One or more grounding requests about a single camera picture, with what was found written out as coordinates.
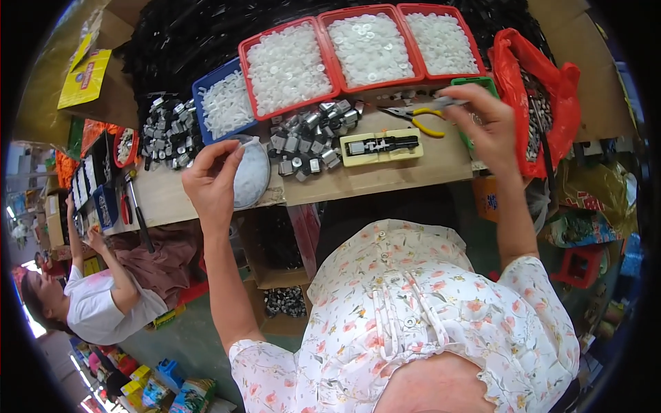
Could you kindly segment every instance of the fingers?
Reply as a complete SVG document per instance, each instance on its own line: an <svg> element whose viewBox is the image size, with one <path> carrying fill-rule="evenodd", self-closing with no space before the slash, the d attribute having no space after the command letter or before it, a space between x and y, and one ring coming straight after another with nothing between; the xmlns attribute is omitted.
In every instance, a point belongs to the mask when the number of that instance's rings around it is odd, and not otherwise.
<svg viewBox="0 0 661 413"><path fill-rule="evenodd" d="M245 146L241 145L237 150L232 152L232 154L227 156L227 159L225 160L225 164L223 165L223 168L220 171L220 174L218 175L217 179L218 181L224 183L224 184L229 184L230 182L234 182L234 176L237 174L237 169L239 168L239 163L241 163L241 159L243 159L243 154L245 153L246 148Z"/></svg>
<svg viewBox="0 0 661 413"><path fill-rule="evenodd" d="M195 157L195 162L193 162L193 166L190 168L191 171L195 175L206 175L218 157L236 150L237 146L239 146L239 141L236 139L226 139L225 141L205 146L198 156Z"/></svg>
<svg viewBox="0 0 661 413"><path fill-rule="evenodd" d="M488 139L484 129L473 122L471 114L463 107L448 106L444 110L444 114L453 120L475 145L479 146L485 139Z"/></svg>
<svg viewBox="0 0 661 413"><path fill-rule="evenodd" d="M502 120L507 115L507 105L491 96L485 88L475 83L450 86L439 92L442 96L452 96L455 99L468 100L484 116L487 122Z"/></svg>

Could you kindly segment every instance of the white t-shirt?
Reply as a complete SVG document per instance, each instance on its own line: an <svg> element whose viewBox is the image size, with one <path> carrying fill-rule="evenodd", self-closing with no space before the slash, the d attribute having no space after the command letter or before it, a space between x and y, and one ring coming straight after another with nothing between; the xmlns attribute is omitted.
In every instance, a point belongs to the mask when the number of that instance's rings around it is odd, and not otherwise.
<svg viewBox="0 0 661 413"><path fill-rule="evenodd" d="M78 337L102 346L117 344L168 311L165 302L155 292L141 288L131 273L127 273L141 297L125 316L110 295L115 289L110 270L83 278L80 269L71 267L64 295L71 300L67 324Z"/></svg>

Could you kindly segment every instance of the white floral blouse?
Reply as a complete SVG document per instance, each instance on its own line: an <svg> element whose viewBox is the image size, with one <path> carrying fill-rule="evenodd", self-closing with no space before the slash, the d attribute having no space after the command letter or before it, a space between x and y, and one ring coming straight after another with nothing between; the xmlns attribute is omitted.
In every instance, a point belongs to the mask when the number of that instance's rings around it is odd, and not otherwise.
<svg viewBox="0 0 661 413"><path fill-rule="evenodd" d="M230 349L246 411L371 413L396 368L446 351L482 369L495 411L548 411L578 371L569 316L538 259L515 260L494 283L465 247L445 227L363 228L310 285L298 352L254 340Z"/></svg>

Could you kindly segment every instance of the woman's hand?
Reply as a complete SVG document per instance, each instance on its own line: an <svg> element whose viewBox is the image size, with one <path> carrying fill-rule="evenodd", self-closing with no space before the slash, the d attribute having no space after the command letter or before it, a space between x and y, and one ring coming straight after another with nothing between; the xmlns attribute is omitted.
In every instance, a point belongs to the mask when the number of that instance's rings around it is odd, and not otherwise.
<svg viewBox="0 0 661 413"><path fill-rule="evenodd" d="M205 146L181 176L206 235L228 234L234 212L234 176L244 152L234 139Z"/></svg>
<svg viewBox="0 0 661 413"><path fill-rule="evenodd" d="M90 229L87 230L87 240L89 246L99 254L102 254L108 250L108 246L103 240L103 235L98 233L94 227L90 227Z"/></svg>
<svg viewBox="0 0 661 413"><path fill-rule="evenodd" d="M66 200L67 203L67 216L70 217L73 215L73 210L75 209L75 205L73 205L73 193L70 192L69 196L67 197Z"/></svg>
<svg viewBox="0 0 661 413"><path fill-rule="evenodd" d="M439 96L468 100L479 116L482 126L476 125L470 113L461 106L449 106L444 112L456 122L475 145L479 159L498 177L519 174L514 156L514 110L494 98L485 88L474 83L450 86L438 91Z"/></svg>

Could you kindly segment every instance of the green floor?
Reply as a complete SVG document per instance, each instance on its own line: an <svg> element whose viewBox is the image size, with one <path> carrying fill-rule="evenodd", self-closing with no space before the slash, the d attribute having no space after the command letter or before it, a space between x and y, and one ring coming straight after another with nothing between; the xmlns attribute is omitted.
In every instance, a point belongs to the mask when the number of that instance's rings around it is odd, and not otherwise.
<svg viewBox="0 0 661 413"><path fill-rule="evenodd" d="M459 216L460 235L468 245L467 255L473 267L476 272L484 275L499 271L496 224L477 217L470 182L454 182L450 184L450 189ZM539 249L547 271L557 272L564 250L546 243L540 244ZM609 274L604 277L615 279L615 276ZM568 308L572 307L570 315L579 317L583 311L580 305L587 293L571 297L574 295L572 292L565 297L563 303ZM302 337L267 336L267 339L285 349L296 351ZM218 380L217 395L241 406L241 395L231 378L229 362L211 318L208 295L189 303L186 311L164 329L140 331L120 345L140 363L148 366L154 366L167 357L179 362L183 375ZM240 407L237 411L242 412L243 409Z"/></svg>

